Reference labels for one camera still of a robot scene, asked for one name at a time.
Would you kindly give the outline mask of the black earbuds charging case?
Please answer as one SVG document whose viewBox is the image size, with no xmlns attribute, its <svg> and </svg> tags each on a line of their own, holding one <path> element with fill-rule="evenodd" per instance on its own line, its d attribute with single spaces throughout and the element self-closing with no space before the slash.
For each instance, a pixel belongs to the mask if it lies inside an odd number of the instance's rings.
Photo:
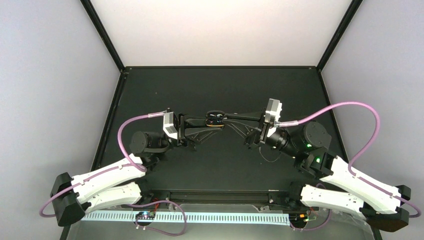
<svg viewBox="0 0 424 240">
<path fill-rule="evenodd" d="M 225 118 L 225 112 L 219 110 L 208 111 L 205 114 L 205 125 L 208 127 L 222 128 L 225 126 L 223 119 Z"/>
</svg>

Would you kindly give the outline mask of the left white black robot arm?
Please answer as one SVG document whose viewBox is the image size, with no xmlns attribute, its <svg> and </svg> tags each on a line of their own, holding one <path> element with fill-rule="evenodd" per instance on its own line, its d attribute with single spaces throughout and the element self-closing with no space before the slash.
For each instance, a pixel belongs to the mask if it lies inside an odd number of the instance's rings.
<svg viewBox="0 0 424 240">
<path fill-rule="evenodd" d="M 132 122 L 148 118 L 163 119 L 162 133 L 137 131 L 132 135 L 130 151 L 124 147 L 122 134 Z M 58 175 L 50 192 L 48 203 L 52 205 L 60 227 L 70 226 L 87 214 L 120 205 L 136 205 L 148 198 L 140 181 L 149 169 L 160 161 L 167 151 L 197 142 L 196 134 L 207 136 L 222 130 L 226 114 L 209 111 L 204 117 L 175 115 L 170 110 L 139 115 L 126 120 L 118 129 L 117 142 L 123 159 L 97 170 L 70 176 Z"/>
</svg>

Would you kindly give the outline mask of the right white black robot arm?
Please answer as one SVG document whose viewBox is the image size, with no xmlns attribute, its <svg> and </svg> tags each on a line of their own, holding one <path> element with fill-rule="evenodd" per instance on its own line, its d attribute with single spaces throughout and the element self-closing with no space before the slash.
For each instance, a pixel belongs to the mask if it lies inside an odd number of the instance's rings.
<svg viewBox="0 0 424 240">
<path fill-rule="evenodd" d="M 226 114 L 222 120 L 225 123 L 258 122 L 258 127 L 247 130 L 246 145 L 270 146 L 294 158 L 293 165 L 299 172 L 336 186 L 336 190 L 328 190 L 293 182 L 284 196 L 290 209 L 332 209 L 389 233 L 409 224 L 410 214 L 403 206 L 411 198 L 411 189 L 406 185 L 391 186 L 378 181 L 332 153 L 329 150 L 332 138 L 320 123 L 304 120 L 279 122 L 278 116 L 271 111 L 260 116 Z"/>
</svg>

